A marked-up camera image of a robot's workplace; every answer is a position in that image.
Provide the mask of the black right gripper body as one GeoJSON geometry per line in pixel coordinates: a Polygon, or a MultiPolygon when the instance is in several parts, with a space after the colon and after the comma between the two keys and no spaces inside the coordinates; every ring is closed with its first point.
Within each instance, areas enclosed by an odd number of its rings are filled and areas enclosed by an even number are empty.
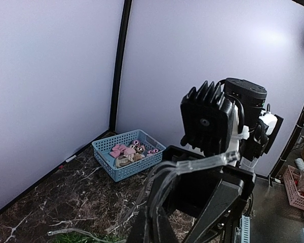
{"type": "Polygon", "coordinates": [[[177,146],[163,153],[148,203],[155,219],[179,210],[198,220],[225,220],[241,215],[255,185],[255,174],[234,166],[237,150],[197,154],[177,146]]]}

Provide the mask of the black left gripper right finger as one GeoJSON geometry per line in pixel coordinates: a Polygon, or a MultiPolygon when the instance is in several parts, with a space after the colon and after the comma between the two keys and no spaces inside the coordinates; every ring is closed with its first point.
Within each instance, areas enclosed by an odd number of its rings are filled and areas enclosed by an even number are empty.
{"type": "Polygon", "coordinates": [[[154,215],[154,242],[178,243],[178,239],[163,207],[157,208],[154,215]]]}

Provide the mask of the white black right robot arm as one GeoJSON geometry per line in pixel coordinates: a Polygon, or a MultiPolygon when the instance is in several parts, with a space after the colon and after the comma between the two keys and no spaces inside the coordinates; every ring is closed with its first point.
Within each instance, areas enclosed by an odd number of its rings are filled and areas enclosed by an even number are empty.
{"type": "Polygon", "coordinates": [[[195,218],[184,242],[249,240],[243,211],[256,175],[240,161],[268,153],[283,122],[266,97],[264,87],[237,78],[191,88],[180,104],[180,147],[166,148],[151,171],[147,204],[128,242],[178,242],[170,224],[175,211],[195,218]]]}

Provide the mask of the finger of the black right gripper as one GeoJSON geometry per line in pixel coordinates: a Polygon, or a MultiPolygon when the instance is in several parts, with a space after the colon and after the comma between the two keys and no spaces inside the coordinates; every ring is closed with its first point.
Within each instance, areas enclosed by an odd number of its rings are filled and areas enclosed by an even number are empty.
{"type": "MultiPolygon", "coordinates": [[[[163,207],[163,203],[173,190],[173,182],[178,176],[177,171],[178,169],[176,167],[154,167],[147,176],[146,183],[141,191],[141,197],[143,197],[143,194],[146,192],[148,185],[152,183],[153,186],[146,203],[146,206],[149,207],[151,228],[154,227],[156,209],[163,207]]],[[[172,209],[170,209],[170,211],[167,211],[167,209],[164,210],[168,217],[173,213],[172,209]]]]}
{"type": "Polygon", "coordinates": [[[245,206],[245,180],[233,174],[192,174],[183,177],[183,208],[196,222],[184,242],[237,242],[245,206]]]}

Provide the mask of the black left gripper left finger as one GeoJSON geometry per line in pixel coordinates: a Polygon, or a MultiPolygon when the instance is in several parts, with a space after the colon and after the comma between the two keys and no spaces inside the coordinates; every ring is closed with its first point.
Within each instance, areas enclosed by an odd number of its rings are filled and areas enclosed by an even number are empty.
{"type": "Polygon", "coordinates": [[[149,207],[144,206],[139,210],[134,224],[130,230],[126,243],[149,243],[151,220],[149,217],[149,207]]]}

